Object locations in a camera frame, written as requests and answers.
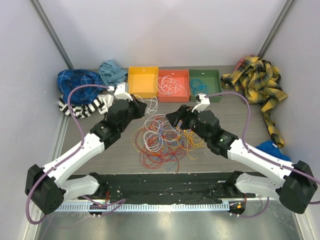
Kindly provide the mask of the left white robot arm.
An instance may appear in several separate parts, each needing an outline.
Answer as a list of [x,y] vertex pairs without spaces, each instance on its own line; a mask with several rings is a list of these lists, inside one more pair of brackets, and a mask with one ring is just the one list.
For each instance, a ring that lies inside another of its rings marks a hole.
[[104,119],[69,151],[43,167],[35,164],[28,169],[25,193],[43,214],[51,214],[67,200],[82,196],[100,200],[106,195],[107,183],[99,174],[92,172],[75,179],[70,176],[119,140],[131,121],[145,115],[147,104],[134,95],[130,97],[114,100]]

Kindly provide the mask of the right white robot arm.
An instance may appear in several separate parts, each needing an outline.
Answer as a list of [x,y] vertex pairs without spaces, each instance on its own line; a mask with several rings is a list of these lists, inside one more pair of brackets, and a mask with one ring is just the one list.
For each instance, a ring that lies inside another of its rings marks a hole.
[[311,205],[318,184],[307,163],[285,161],[252,147],[221,128],[219,119],[210,110],[198,112],[183,104],[165,117],[172,127],[196,133],[212,153],[242,163],[261,174],[254,176],[235,171],[225,186],[230,197],[236,198],[242,193],[269,197],[279,200],[297,214],[303,214]]

